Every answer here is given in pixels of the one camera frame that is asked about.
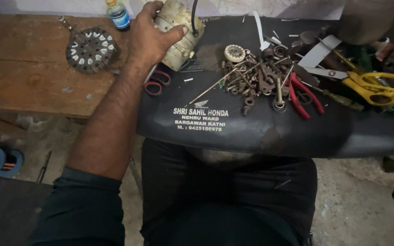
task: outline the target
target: plastic bottle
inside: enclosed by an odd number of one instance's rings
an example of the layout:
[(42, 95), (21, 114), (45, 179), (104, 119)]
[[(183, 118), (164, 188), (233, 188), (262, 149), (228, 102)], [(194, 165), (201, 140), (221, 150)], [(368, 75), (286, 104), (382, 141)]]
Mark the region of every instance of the plastic bottle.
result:
[(123, 3), (117, 0), (106, 0), (107, 14), (110, 16), (113, 24), (119, 31), (130, 30), (130, 16)]

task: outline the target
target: wooden table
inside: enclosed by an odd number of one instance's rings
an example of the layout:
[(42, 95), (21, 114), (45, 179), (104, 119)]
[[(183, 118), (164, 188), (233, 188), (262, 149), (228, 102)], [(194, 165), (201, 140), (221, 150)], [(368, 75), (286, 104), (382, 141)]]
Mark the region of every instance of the wooden table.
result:
[[(100, 26), (127, 57), (130, 32), (117, 31), (108, 18), (68, 17), (78, 30)], [(0, 110), (87, 118), (113, 83), (100, 71), (85, 75), (66, 61), (69, 32), (50, 15), (0, 14)]]

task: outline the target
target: wall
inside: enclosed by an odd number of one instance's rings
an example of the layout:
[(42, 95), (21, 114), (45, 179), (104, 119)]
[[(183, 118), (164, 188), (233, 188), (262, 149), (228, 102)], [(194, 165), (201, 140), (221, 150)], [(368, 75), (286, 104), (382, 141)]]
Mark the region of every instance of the wall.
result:
[[(123, 0), (134, 18), (147, 0)], [(192, 8), (194, 0), (180, 0)], [(339, 19), (345, 0), (199, 0), (197, 16), (260, 15), (279, 18)], [(2, 14), (64, 14), (95, 17), (106, 14), (104, 0), (0, 0)]]

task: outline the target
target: gear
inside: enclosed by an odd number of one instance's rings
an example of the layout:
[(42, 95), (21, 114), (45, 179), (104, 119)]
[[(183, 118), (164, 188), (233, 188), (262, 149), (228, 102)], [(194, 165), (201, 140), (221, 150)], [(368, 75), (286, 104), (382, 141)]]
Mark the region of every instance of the gear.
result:
[(246, 57), (246, 52), (238, 45), (229, 45), (225, 49), (225, 56), (232, 62), (242, 62)]

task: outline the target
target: hand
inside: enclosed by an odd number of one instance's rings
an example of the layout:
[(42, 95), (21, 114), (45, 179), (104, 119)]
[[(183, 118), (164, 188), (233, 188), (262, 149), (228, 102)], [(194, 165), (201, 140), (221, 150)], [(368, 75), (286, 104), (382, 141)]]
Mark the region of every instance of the hand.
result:
[(188, 32), (185, 25), (175, 26), (167, 32), (155, 28), (153, 19), (156, 17), (156, 11), (160, 10), (163, 5), (161, 1), (146, 3), (131, 23), (129, 59), (138, 60), (149, 66), (158, 64), (164, 59), (167, 50), (182, 40)]

